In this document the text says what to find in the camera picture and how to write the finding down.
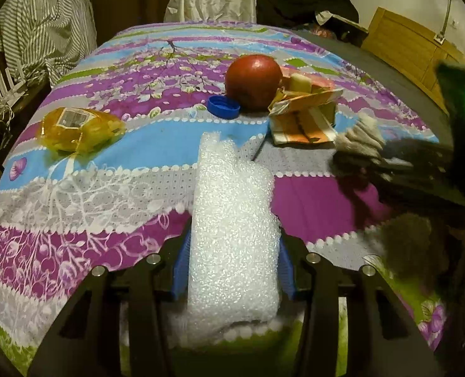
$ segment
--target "label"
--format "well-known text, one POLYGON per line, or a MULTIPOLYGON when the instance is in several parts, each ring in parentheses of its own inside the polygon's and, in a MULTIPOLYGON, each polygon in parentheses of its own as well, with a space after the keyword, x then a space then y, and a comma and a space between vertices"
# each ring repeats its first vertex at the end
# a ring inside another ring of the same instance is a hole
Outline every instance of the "label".
POLYGON ((81 109, 63 109, 63 112, 56 123, 66 129, 80 129, 84 124, 95 117, 94 114, 81 109))

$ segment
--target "bed sheet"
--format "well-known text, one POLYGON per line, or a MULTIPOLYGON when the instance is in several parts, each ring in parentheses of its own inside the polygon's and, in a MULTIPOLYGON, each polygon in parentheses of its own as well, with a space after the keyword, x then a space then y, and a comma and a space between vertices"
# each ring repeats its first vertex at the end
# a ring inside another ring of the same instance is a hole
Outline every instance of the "bed sheet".
MULTIPOLYGON (((335 265, 358 269, 373 264, 402 297, 427 344, 437 346, 446 317, 440 299, 423 292, 416 279, 401 281, 382 259, 385 231, 394 229, 422 244, 429 223, 411 215, 394 217, 373 186, 356 189, 352 178, 333 176, 332 148, 274 146, 266 114, 222 120, 206 110, 210 95, 224 93, 228 65, 252 53, 271 55, 280 65, 330 78, 342 87, 338 132, 352 126, 361 110, 378 119, 385 139, 437 141, 417 114, 379 82, 287 30, 226 22, 146 25, 119 33, 58 81, 5 163, 0 181, 0 346, 23 374, 92 267, 130 267, 180 234, 192 214, 199 140, 213 131, 233 139, 241 157, 272 172, 272 210, 287 233, 335 265), (110 112, 126 122, 128 131, 92 159, 53 159, 35 134, 38 122, 58 107, 110 112)), ((284 310, 268 324, 231 327, 208 351, 243 350, 252 370, 264 359, 259 372, 286 375, 304 314, 300 308, 284 310), (274 352, 279 361, 273 361, 274 352)), ((345 303, 341 310, 345 313, 345 303)), ((184 348, 182 318, 172 316, 173 355, 185 367, 199 363, 201 357, 184 348)), ((338 373, 345 368, 345 322, 341 333, 338 373)), ((126 348, 121 353, 126 359, 126 348)), ((222 355, 214 359, 228 370, 226 375, 239 372, 237 359, 226 368, 222 355)))

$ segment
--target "yellow plastic bag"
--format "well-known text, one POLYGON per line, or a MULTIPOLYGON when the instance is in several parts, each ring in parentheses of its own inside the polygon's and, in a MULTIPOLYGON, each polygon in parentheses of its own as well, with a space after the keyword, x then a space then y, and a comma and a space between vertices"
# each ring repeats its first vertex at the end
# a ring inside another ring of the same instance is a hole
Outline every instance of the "yellow plastic bag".
POLYGON ((120 139, 125 131, 124 122, 114 115, 59 107, 44 117, 36 137, 50 150, 86 154, 120 139))

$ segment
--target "red apple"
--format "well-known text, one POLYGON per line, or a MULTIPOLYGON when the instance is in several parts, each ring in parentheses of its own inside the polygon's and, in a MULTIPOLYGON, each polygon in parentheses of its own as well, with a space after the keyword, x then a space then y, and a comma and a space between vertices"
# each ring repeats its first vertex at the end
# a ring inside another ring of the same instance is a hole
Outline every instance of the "red apple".
POLYGON ((265 112, 282 78, 276 61, 267 55, 246 55, 236 59, 226 72, 226 95, 243 110, 265 112))

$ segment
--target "striped shirt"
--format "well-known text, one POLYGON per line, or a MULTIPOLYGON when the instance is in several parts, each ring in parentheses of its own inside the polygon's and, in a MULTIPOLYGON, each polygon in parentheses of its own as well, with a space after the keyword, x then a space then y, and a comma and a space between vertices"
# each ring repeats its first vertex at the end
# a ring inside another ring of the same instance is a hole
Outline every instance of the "striped shirt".
POLYGON ((6 0, 0 9, 0 52, 13 78, 19 59, 28 84, 48 76, 52 87, 95 49, 89 0, 6 0))

